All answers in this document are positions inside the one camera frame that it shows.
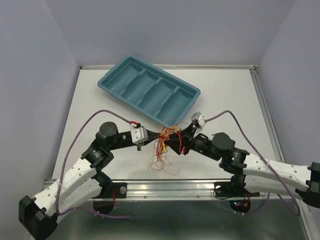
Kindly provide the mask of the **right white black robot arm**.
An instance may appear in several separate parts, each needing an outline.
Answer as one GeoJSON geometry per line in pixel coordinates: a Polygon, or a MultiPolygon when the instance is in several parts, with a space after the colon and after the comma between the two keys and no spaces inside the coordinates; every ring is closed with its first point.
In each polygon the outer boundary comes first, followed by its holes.
{"type": "Polygon", "coordinates": [[[288,195],[305,204],[320,206],[320,164],[294,165],[265,159],[236,147],[236,142],[226,133],[218,132],[212,138],[196,132],[190,124],[178,133],[172,133],[164,145],[178,155],[197,152],[219,162],[219,167],[232,174],[231,192],[235,195],[271,193],[288,195]]]}

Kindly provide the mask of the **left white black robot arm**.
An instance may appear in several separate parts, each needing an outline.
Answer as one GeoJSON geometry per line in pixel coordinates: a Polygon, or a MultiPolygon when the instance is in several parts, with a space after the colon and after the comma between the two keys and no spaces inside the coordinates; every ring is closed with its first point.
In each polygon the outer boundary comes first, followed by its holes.
{"type": "Polygon", "coordinates": [[[36,240],[47,239],[63,218],[87,200],[111,193],[112,180],[103,169],[114,159],[113,150],[142,147],[154,141],[158,133],[139,123],[119,132],[114,122],[103,123],[89,148],[69,169],[46,189],[18,203],[18,220],[36,240]]]}

